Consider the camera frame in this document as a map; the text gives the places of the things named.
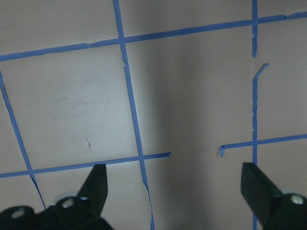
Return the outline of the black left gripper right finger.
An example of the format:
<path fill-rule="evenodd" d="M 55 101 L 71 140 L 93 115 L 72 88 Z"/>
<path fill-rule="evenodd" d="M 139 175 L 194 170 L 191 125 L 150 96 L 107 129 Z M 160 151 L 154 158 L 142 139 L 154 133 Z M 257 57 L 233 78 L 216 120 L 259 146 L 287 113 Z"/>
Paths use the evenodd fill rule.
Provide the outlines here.
<path fill-rule="evenodd" d="M 240 191 L 264 230 L 305 230 L 307 198 L 282 192 L 252 162 L 244 162 Z"/>

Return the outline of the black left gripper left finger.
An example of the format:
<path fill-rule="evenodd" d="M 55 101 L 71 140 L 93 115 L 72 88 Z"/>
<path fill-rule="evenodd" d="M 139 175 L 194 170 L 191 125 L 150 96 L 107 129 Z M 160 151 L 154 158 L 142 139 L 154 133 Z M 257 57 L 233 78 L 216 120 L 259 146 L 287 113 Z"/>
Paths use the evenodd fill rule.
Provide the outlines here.
<path fill-rule="evenodd" d="M 29 206 L 10 207 L 0 213 L 2 230 L 111 230 L 101 217 L 108 194 L 104 164 L 95 165 L 76 196 L 67 196 L 35 213 Z"/>

